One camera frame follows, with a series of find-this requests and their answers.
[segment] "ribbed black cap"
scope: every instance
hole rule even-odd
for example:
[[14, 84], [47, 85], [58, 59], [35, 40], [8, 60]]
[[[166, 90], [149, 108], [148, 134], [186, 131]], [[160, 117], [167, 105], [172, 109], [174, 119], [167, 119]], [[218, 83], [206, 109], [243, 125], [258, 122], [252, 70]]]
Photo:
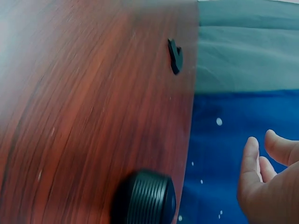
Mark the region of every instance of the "ribbed black cap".
[[170, 177], [142, 170], [130, 175], [114, 199], [112, 223], [170, 224], [176, 209]]

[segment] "black plastic clip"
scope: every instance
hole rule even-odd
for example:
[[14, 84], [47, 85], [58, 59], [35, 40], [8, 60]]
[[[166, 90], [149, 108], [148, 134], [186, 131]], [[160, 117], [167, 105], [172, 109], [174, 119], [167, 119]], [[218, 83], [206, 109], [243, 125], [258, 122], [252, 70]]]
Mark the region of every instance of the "black plastic clip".
[[175, 75], [177, 75], [183, 68], [183, 51], [182, 48], [177, 47], [175, 41], [168, 39], [168, 49], [171, 57], [171, 68]]

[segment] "blue cloth with white dots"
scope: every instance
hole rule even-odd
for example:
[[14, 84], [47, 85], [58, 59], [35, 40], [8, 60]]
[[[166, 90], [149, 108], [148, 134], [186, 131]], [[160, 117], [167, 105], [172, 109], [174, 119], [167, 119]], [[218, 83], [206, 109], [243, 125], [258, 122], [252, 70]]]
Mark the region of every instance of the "blue cloth with white dots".
[[236, 199], [243, 147], [255, 136], [269, 158], [268, 129], [298, 140], [298, 99], [299, 90], [195, 96], [179, 224], [248, 223]]

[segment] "reddish-brown wood grain surface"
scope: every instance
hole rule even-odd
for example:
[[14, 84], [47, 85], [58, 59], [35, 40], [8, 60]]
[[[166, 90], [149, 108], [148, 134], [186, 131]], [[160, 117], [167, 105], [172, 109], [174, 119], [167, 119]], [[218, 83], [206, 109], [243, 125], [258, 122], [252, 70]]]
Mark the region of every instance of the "reddish-brown wood grain surface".
[[[109, 223], [119, 181], [179, 199], [198, 36], [192, 0], [0, 0], [0, 223]], [[183, 48], [170, 68], [167, 38]]]

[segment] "gray fabric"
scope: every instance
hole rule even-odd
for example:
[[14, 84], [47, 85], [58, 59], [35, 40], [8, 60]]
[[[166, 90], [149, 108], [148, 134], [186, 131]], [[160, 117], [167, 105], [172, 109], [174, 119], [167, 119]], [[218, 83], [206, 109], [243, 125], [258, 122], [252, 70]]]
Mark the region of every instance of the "gray fabric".
[[199, 3], [196, 92], [299, 89], [299, 5]]

